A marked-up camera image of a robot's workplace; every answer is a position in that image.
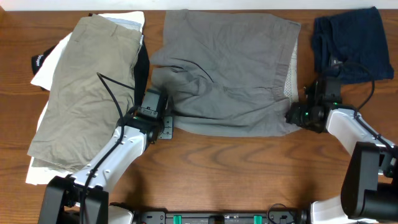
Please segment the gray shorts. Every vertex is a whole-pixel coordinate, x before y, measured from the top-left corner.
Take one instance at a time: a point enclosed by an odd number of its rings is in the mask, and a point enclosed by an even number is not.
[[[152,84],[174,103],[175,126],[211,136],[282,136],[284,85],[300,24],[271,14],[168,11]]]

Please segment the wooden table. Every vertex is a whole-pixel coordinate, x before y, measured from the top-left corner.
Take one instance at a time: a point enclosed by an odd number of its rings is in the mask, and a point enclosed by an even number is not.
[[[301,22],[298,87],[311,84],[314,18],[342,11],[256,11]],[[88,12],[6,12],[0,15],[0,223],[35,223],[45,186],[25,184],[26,155],[49,93],[30,84],[30,57],[58,43]],[[398,70],[398,11],[381,11],[391,64]],[[164,11],[146,11],[149,55],[162,46]],[[398,142],[398,81],[376,82],[361,111],[386,138]],[[359,105],[370,83],[343,87],[345,103]],[[329,134],[301,130],[280,138],[216,138],[175,129],[134,161],[110,201],[169,211],[265,210],[273,203],[307,207],[336,196],[349,155]]]

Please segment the stack of clothes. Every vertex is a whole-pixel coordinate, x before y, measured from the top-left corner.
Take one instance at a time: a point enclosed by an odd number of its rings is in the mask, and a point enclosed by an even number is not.
[[[27,183],[80,170],[103,148],[119,118],[96,72],[135,91],[109,83],[125,113],[141,104],[149,71],[143,43],[143,12],[81,18],[73,32],[32,59],[33,85],[50,90],[30,145]]]

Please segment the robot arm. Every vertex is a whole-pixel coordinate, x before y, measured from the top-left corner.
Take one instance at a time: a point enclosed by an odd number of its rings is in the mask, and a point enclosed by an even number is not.
[[[378,174],[391,171],[395,159],[386,151],[386,146],[367,129],[376,133],[375,130],[358,113],[358,119],[367,128],[359,124],[354,113],[354,110],[349,109],[334,109],[329,112],[326,130],[339,140],[352,157],[341,195],[312,203],[311,223],[377,223],[376,220],[397,218],[398,204],[397,201],[393,202],[396,198],[391,192],[393,186],[379,184],[377,180]],[[384,138],[383,140],[394,148],[392,142]]]
[[[88,182],[83,212],[84,224],[93,223],[131,223],[133,214],[126,209],[109,205],[109,193],[128,168],[147,148],[159,138],[172,137],[172,118],[165,117],[167,95],[148,90],[141,106],[131,108],[121,124],[115,129],[104,148],[84,166],[82,170],[66,178],[54,177],[45,190],[39,223],[79,223],[79,217],[65,211],[65,207],[80,206],[81,193]],[[120,144],[102,163],[99,161],[115,146],[121,135]],[[88,176],[93,167],[99,164],[93,178]]]
[[[352,106],[341,104],[340,81],[320,77],[306,89],[307,104],[295,103],[288,123],[334,135],[351,155],[341,195],[311,204],[310,223],[398,221],[395,145],[373,130]],[[392,184],[378,183],[378,175]]]

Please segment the cloth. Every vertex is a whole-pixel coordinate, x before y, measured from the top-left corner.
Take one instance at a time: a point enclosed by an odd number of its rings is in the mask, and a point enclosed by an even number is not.
[[[394,78],[383,23],[375,7],[316,18],[312,49],[319,73],[337,61],[350,61],[367,67],[375,80]],[[331,69],[326,75],[338,77],[344,84],[371,80],[362,68],[354,66]]]
[[[134,92],[134,102],[136,105],[141,105],[144,99],[145,89],[147,86],[149,75],[149,57],[145,42],[142,42],[142,47],[138,53],[138,61],[134,66],[134,82],[136,90]]]
[[[116,21],[116,23],[121,26],[127,26],[130,29],[136,29],[141,33],[145,23],[144,13],[141,11],[127,13],[104,13],[98,15],[109,20]],[[57,67],[58,61],[60,60],[60,57],[68,44],[71,34],[72,33],[68,34],[64,39],[62,39],[53,49],[51,54],[46,58],[42,64],[42,67],[30,82],[32,85],[41,86],[46,90],[51,89],[52,77],[54,75],[55,68]]]
[[[38,163],[77,171],[102,149],[119,115],[96,72],[134,86],[132,68],[140,39],[139,31],[101,16],[80,19],[53,75],[48,107],[28,155]],[[108,85],[125,113],[133,105],[134,92]],[[35,161],[34,167],[42,166]]]
[[[299,91],[297,89],[297,40],[290,59],[289,70],[287,71],[284,95],[290,100],[290,104],[299,101]]]
[[[36,73],[42,67],[43,62],[51,54],[51,52],[54,48],[55,48],[55,46],[52,46],[51,48],[46,50],[43,54],[35,55],[32,57],[32,71],[33,71],[34,75],[36,75]]]
[[[211,136],[282,136],[284,85],[300,24],[271,14],[168,11],[163,66],[152,84],[174,104],[174,125]]]
[[[136,90],[134,92],[134,102],[136,104],[141,104],[144,97],[145,86],[147,83],[147,78],[149,74],[149,58],[145,47],[145,42],[142,42],[142,47],[138,54],[137,63],[134,66],[134,81],[136,84]],[[37,129],[43,120],[45,111],[47,110],[47,105],[45,105],[42,114],[40,115],[39,122],[37,123]],[[71,172],[62,169],[51,168],[53,165],[51,163],[46,164],[44,161],[40,161],[42,167],[32,167],[34,158],[30,160],[29,170],[26,176],[26,183],[28,184],[48,184],[56,175],[60,177],[66,177]]]

